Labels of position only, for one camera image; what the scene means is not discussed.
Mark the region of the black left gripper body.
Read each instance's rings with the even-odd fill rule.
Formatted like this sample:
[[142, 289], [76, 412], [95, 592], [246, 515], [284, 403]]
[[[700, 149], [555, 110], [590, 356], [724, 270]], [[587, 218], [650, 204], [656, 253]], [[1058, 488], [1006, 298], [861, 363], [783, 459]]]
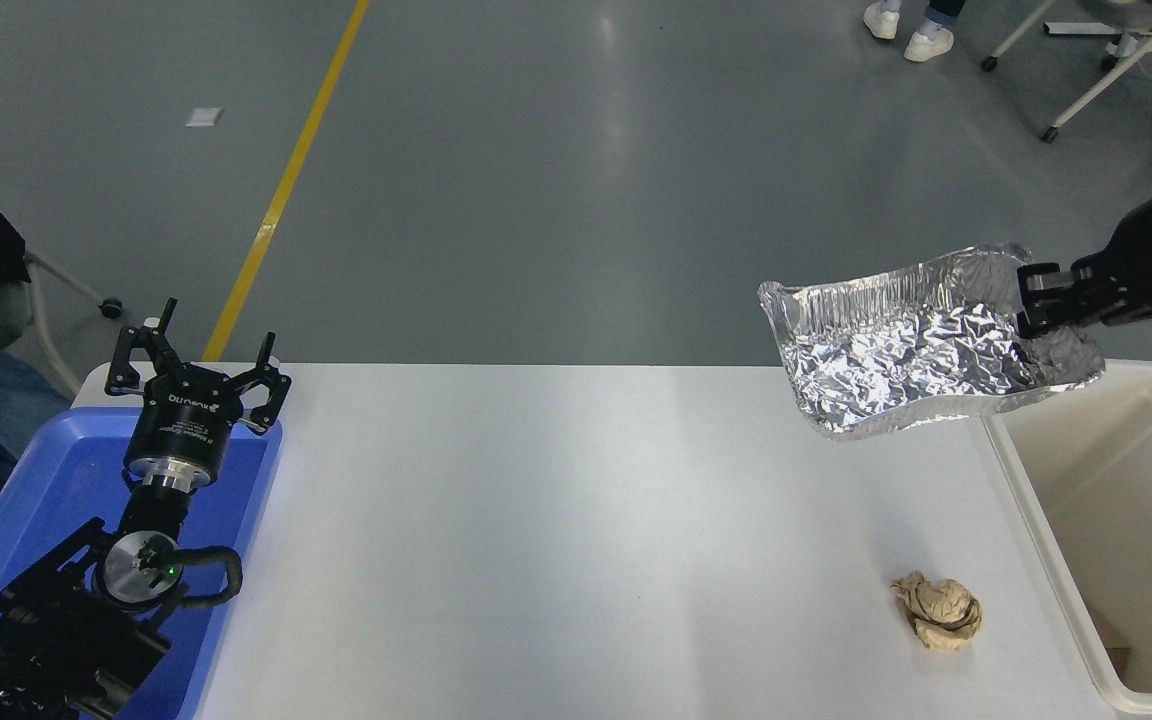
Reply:
[[184, 378], [156, 376], [143, 389], [141, 419], [126, 450], [126, 468], [143, 471], [168, 458], [200, 471], [218, 471], [234, 424], [243, 411], [230, 377], [188, 366]]

